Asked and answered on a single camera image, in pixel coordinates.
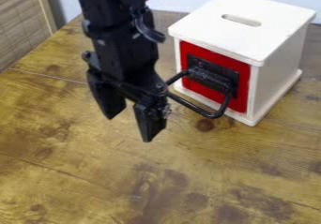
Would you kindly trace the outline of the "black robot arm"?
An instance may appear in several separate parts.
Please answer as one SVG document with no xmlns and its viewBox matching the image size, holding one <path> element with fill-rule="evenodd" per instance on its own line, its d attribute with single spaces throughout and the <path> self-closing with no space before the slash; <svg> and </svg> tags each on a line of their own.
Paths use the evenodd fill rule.
<svg viewBox="0 0 321 224">
<path fill-rule="evenodd" d="M 83 32 L 94 50 L 83 53 L 87 79 L 102 113 L 114 118 L 134 102 L 144 142 L 167 126 L 168 86 L 154 67 L 166 36 L 154 29 L 148 0 L 79 0 Z"/>
</svg>

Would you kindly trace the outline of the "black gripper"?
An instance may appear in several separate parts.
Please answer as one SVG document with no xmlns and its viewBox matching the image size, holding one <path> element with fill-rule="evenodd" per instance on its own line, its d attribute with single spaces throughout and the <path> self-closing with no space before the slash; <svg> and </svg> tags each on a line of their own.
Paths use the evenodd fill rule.
<svg viewBox="0 0 321 224">
<path fill-rule="evenodd" d="M 156 41 L 140 30 L 154 28 L 151 18 L 120 22 L 112 26 L 81 22 L 91 38 L 94 52 L 84 52 L 88 63 L 88 84 L 102 113 L 112 119 L 126 108 L 126 99 L 134 104 L 134 114 L 143 142 L 151 142 L 167 127 L 171 105 L 167 85 L 154 70 L 158 61 Z"/>
</svg>

